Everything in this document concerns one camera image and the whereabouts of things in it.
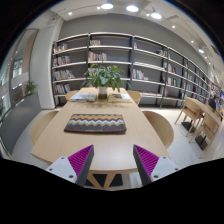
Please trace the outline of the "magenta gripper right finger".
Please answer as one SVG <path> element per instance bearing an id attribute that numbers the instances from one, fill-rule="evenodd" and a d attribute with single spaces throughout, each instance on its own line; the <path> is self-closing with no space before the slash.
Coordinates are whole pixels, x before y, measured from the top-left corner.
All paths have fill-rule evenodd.
<path id="1" fill-rule="evenodd" d="M 178 166 L 168 157 L 158 157 L 138 145 L 133 146 L 133 156 L 143 186 L 179 170 Z"/>

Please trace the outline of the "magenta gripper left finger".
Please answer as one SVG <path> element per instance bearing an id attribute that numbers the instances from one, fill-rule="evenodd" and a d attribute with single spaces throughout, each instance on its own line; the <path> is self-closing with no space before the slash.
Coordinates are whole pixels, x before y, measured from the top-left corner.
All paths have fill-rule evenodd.
<path id="1" fill-rule="evenodd" d="M 83 187 L 86 183 L 93 157 L 94 146 L 90 145 L 69 157 L 59 157 L 47 168 L 47 171 Z"/>

